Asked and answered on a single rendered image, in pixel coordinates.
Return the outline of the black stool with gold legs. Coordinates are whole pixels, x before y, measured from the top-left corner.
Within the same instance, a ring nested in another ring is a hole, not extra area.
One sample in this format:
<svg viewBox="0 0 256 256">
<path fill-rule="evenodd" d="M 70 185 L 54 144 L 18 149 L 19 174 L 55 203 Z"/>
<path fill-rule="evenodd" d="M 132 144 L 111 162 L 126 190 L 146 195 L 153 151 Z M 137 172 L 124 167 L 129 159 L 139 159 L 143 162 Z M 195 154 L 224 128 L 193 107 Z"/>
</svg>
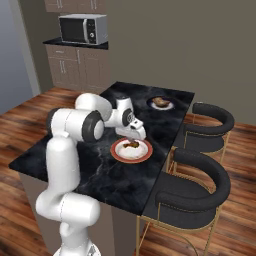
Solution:
<svg viewBox="0 0 256 256">
<path fill-rule="evenodd" d="M 233 115 L 221 107 L 203 102 L 194 103 L 192 113 L 217 119 L 221 124 L 200 126 L 194 123 L 183 123 L 174 140 L 172 150 L 185 148 L 206 155 L 222 151 L 220 161 L 223 161 L 229 135 L 235 123 Z"/>
<path fill-rule="evenodd" d="M 136 256 L 146 233 L 140 236 L 140 221 L 147 221 L 156 228 L 177 235 L 194 233 L 211 228 L 203 256 L 207 256 L 209 243 L 216 227 L 220 210 L 230 194 L 230 178 L 226 170 L 211 157 L 191 150 L 177 148 L 173 154 L 175 163 L 195 167 L 206 173 L 214 182 L 210 191 L 201 180 L 182 173 L 162 172 L 141 215 L 136 220 Z"/>
</svg>

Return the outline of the black rimmed white plate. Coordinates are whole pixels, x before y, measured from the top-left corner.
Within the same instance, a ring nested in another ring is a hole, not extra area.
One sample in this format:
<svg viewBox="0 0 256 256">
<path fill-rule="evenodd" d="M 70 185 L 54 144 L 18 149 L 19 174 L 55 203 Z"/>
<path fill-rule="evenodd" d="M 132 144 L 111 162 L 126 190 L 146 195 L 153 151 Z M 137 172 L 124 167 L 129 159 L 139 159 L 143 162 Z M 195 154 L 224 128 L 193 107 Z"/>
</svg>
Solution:
<svg viewBox="0 0 256 256">
<path fill-rule="evenodd" d="M 156 109 L 156 110 L 163 110 L 163 111 L 165 111 L 165 110 L 170 110 L 170 109 L 173 109 L 173 108 L 174 108 L 174 104 L 171 102 L 170 99 L 165 98 L 165 97 L 163 97 L 163 96 L 157 96 L 157 97 L 162 97 L 164 100 L 168 100 L 168 101 L 169 101 L 169 105 L 168 105 L 167 107 L 163 107 L 163 108 L 157 107 L 157 106 L 155 105 L 155 103 L 152 101 L 152 99 L 155 98 L 155 97 L 149 99 L 149 100 L 147 101 L 147 104 L 148 104 L 150 107 L 152 107 L 152 108 L 154 108 L 154 109 Z"/>
</svg>

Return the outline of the brown base cupboards black top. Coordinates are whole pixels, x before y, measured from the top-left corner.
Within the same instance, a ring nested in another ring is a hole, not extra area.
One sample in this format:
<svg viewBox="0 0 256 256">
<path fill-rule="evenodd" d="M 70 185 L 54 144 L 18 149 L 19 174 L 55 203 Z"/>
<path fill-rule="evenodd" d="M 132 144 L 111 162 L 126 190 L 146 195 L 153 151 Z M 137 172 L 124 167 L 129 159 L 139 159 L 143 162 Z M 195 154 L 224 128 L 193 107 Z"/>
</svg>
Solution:
<svg viewBox="0 0 256 256">
<path fill-rule="evenodd" d="M 44 42 L 55 87 L 100 94 L 110 86 L 108 44 Z"/>
</svg>

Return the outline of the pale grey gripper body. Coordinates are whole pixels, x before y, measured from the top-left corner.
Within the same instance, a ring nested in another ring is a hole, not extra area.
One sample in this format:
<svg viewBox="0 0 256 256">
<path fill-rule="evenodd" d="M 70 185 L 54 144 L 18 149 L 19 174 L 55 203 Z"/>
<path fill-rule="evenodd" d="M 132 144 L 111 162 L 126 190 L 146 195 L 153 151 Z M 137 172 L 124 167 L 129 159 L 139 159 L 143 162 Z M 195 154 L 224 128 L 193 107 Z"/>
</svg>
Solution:
<svg viewBox="0 0 256 256">
<path fill-rule="evenodd" d="M 132 128 L 131 126 L 116 127 L 115 132 L 118 135 L 130 138 L 130 139 L 144 140 L 146 138 L 146 131 L 144 127 L 140 127 L 138 129 Z"/>
</svg>

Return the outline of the red rimmed white plate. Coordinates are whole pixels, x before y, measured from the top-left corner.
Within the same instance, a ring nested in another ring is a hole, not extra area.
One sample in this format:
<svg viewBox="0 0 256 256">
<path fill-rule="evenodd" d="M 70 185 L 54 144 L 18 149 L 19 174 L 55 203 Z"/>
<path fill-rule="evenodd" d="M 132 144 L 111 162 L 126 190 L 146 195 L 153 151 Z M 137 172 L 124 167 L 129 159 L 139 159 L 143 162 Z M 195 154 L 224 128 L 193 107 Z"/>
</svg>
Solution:
<svg viewBox="0 0 256 256">
<path fill-rule="evenodd" d="M 153 153 L 153 147 L 147 140 L 135 140 L 139 142 L 138 148 L 124 148 L 124 143 L 129 143 L 126 138 L 121 138 L 114 142 L 110 148 L 111 155 L 118 161 L 123 163 L 140 163 L 149 159 Z"/>
</svg>

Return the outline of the brown wall cupboards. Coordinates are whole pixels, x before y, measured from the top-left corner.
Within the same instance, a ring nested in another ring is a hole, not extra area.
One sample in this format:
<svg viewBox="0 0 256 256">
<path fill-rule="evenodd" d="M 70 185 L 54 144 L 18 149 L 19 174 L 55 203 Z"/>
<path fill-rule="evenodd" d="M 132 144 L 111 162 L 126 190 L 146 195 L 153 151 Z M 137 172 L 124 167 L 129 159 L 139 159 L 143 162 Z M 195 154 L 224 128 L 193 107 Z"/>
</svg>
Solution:
<svg viewBox="0 0 256 256">
<path fill-rule="evenodd" d="M 44 0 L 48 12 L 105 14 L 106 0 Z"/>
</svg>

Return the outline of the silver and black microwave oven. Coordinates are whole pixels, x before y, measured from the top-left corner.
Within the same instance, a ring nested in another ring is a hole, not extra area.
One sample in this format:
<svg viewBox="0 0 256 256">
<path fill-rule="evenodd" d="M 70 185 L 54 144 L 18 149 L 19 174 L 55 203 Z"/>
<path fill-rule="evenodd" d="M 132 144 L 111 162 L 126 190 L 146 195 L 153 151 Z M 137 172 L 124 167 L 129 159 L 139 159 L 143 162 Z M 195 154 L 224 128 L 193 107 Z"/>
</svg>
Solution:
<svg viewBox="0 0 256 256">
<path fill-rule="evenodd" d="M 69 14 L 58 20 L 64 42 L 100 45 L 108 41 L 106 15 Z"/>
</svg>

